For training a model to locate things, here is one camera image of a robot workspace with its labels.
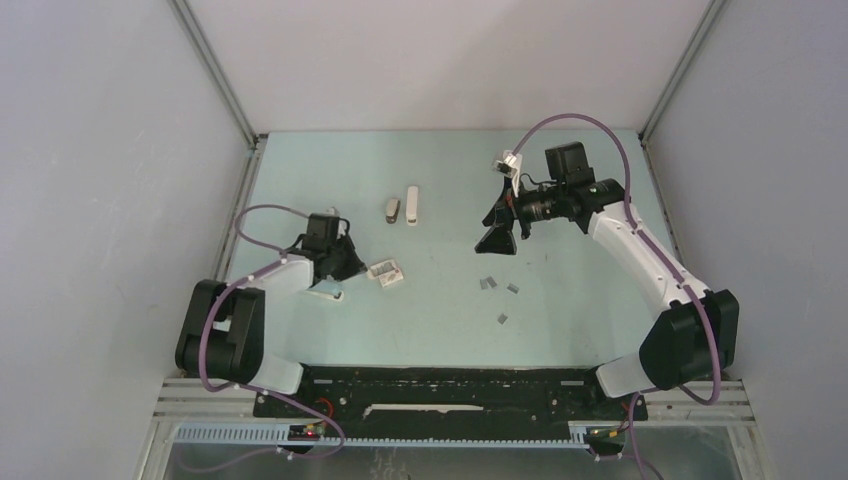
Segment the white staple box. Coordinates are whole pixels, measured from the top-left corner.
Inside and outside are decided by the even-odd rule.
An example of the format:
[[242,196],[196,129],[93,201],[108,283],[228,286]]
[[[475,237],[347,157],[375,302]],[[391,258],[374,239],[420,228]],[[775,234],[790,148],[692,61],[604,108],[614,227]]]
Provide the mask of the white staple box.
[[390,288],[402,282],[404,280],[404,274],[401,269],[394,268],[382,273],[377,279],[382,288]]

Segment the white stapler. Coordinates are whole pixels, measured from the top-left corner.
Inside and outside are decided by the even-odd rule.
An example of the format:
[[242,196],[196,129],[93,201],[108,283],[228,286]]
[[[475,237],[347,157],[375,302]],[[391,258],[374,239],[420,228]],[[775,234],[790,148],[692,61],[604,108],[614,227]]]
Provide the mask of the white stapler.
[[406,193],[405,220],[408,226],[416,226],[418,224],[418,209],[419,187],[417,185],[411,185],[407,188]]

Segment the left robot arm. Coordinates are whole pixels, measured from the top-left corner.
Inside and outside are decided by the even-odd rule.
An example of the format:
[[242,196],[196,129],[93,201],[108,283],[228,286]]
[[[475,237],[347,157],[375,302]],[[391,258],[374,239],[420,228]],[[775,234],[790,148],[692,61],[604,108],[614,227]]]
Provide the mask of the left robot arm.
[[278,392],[277,402],[292,416],[316,403],[315,388],[302,380],[306,366],[265,350],[266,295],[286,299],[366,272],[350,236],[350,222],[338,215],[311,214],[306,231],[270,264],[227,283],[201,280],[193,288],[175,349],[176,366],[208,381],[211,391],[251,386]]

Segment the light blue stapler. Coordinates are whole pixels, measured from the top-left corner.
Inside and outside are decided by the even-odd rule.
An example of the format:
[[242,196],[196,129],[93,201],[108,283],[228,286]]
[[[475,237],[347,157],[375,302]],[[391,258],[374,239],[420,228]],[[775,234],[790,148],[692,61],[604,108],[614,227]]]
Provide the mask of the light blue stapler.
[[330,287],[329,289],[310,288],[306,290],[306,293],[324,300],[337,303],[342,302],[345,298],[344,291],[337,287]]

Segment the small grey stapler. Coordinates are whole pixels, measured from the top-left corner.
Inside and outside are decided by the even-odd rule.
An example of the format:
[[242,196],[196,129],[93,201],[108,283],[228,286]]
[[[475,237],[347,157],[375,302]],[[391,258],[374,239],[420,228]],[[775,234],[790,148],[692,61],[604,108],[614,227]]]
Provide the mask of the small grey stapler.
[[401,208],[401,200],[397,197],[392,197],[387,201],[385,209],[385,221],[387,224],[395,224],[398,220]]

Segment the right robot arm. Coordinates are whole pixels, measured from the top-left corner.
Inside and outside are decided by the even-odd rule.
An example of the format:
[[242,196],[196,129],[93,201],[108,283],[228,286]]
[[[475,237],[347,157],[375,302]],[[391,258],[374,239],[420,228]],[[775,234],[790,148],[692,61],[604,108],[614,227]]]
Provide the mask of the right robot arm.
[[606,418],[622,397],[671,390],[721,377],[734,362],[740,313],[728,290],[716,291],[691,275],[658,243],[614,179],[598,180],[580,142],[546,150],[550,178],[526,188],[522,157],[509,150],[493,162],[503,188],[483,219],[478,254],[514,255],[513,228],[528,238],[536,222],[564,218],[600,244],[637,283],[655,323],[637,352],[600,365],[581,392],[585,411]]

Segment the staple box with barcode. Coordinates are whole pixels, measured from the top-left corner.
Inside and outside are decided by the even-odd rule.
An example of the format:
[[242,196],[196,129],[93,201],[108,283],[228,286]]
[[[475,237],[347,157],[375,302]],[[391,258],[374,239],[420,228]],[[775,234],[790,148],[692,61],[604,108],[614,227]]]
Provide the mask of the staple box with barcode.
[[393,259],[377,262],[368,267],[368,275],[370,278],[376,278],[381,275],[394,272],[397,269],[397,264]]

